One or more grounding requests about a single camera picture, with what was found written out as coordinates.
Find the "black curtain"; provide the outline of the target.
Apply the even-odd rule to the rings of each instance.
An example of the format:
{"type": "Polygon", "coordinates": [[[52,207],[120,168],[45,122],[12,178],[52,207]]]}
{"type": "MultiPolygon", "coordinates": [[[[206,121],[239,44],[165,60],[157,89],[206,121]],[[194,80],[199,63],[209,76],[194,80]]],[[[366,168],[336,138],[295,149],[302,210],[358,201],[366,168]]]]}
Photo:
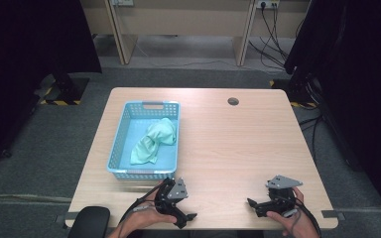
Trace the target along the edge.
{"type": "Polygon", "coordinates": [[[80,0],[0,0],[0,153],[46,76],[100,71],[80,0]]]}
{"type": "Polygon", "coordinates": [[[381,0],[311,0],[285,70],[381,196],[381,0]]]}

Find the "person's right hand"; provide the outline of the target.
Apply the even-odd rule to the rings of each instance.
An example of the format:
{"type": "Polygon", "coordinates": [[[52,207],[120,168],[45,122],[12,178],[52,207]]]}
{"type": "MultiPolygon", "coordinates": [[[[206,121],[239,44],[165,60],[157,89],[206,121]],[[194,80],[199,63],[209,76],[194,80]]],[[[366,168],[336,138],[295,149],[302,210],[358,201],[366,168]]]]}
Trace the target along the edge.
{"type": "Polygon", "coordinates": [[[297,199],[296,213],[286,218],[277,212],[268,211],[267,216],[284,227],[282,235],[285,237],[292,235],[294,238],[320,238],[314,224],[302,210],[304,195],[297,187],[293,188],[293,192],[297,199]]]}

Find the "black stand base striped tape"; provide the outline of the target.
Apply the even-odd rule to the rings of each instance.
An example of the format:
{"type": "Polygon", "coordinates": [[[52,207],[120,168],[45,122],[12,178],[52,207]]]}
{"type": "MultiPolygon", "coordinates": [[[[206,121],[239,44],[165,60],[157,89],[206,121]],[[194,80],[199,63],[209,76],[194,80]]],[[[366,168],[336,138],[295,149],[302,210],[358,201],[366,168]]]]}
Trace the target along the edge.
{"type": "Polygon", "coordinates": [[[69,74],[51,77],[40,94],[43,105],[79,105],[89,83],[87,77],[72,77],[69,74]]]}
{"type": "Polygon", "coordinates": [[[307,90],[305,88],[293,88],[288,79],[274,78],[269,82],[269,84],[272,89],[283,90],[287,94],[292,106],[301,107],[308,110],[317,108],[317,104],[307,90]]]}

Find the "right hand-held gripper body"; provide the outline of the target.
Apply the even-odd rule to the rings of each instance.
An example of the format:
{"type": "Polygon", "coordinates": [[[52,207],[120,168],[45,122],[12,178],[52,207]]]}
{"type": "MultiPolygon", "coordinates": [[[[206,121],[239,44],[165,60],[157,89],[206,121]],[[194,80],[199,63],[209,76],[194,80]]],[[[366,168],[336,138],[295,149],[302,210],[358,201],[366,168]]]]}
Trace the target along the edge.
{"type": "Polygon", "coordinates": [[[274,211],[284,217],[294,213],[296,197],[293,188],[302,185],[300,180],[276,175],[266,183],[270,200],[267,202],[254,202],[254,210],[258,217],[266,217],[268,211],[274,211]]]}

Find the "blue plastic basket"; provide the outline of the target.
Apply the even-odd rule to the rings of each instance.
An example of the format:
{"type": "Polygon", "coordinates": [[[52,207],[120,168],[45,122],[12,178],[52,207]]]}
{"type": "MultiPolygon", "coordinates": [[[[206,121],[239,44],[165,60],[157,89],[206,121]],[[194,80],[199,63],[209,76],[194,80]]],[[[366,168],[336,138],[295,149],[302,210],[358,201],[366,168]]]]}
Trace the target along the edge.
{"type": "Polygon", "coordinates": [[[127,101],[118,123],[107,170],[117,179],[165,179],[178,164],[181,104],[127,101]]]}

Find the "person's left hand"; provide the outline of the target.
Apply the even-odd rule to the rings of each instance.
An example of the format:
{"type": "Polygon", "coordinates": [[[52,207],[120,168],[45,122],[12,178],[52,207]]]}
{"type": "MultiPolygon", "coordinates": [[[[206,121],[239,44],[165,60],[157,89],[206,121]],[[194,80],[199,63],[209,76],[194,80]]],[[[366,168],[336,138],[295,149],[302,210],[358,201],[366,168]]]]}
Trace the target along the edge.
{"type": "Polygon", "coordinates": [[[120,226],[143,229],[157,223],[175,223],[177,221],[176,217],[161,214],[157,211],[154,203],[156,194],[157,193],[153,191],[147,199],[141,203],[144,209],[130,213],[120,226]]]}

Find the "black chair seat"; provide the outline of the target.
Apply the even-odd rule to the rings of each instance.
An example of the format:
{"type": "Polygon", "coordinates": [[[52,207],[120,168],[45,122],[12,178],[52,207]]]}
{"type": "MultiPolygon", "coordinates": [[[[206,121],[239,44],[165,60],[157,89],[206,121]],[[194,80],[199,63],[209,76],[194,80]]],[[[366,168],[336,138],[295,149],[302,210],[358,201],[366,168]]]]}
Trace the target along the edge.
{"type": "Polygon", "coordinates": [[[87,206],[75,218],[67,238],[105,238],[110,211],[102,206],[87,206]]]}

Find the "mint green cloth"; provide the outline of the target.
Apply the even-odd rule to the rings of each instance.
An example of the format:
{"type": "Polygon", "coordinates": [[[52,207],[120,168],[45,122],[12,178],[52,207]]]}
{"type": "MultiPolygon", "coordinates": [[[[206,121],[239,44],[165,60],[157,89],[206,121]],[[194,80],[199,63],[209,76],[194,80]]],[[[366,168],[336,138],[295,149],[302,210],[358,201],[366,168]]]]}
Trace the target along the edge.
{"type": "Polygon", "coordinates": [[[145,135],[136,143],[131,152],[132,165],[155,164],[161,145],[172,146],[177,141],[177,127],[169,118],[162,118],[151,124],[145,135]]]}

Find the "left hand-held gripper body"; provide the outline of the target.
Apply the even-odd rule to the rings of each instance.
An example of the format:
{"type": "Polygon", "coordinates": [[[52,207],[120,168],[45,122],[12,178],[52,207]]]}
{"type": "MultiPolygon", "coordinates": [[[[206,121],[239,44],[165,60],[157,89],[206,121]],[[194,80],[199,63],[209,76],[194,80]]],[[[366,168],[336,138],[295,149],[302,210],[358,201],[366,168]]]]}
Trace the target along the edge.
{"type": "Polygon", "coordinates": [[[162,214],[172,216],[184,214],[177,208],[177,204],[188,197],[186,185],[182,178],[176,179],[175,185],[160,184],[156,197],[155,204],[157,210],[162,214]]]}

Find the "white wall power socket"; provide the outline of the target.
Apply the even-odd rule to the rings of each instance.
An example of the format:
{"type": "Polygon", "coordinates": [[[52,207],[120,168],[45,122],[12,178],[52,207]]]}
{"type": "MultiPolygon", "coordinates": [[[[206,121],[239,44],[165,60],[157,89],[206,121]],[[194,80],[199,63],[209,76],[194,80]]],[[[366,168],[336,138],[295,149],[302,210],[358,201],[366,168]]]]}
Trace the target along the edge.
{"type": "Polygon", "coordinates": [[[279,7],[280,0],[258,0],[258,9],[277,9],[279,7]]]}

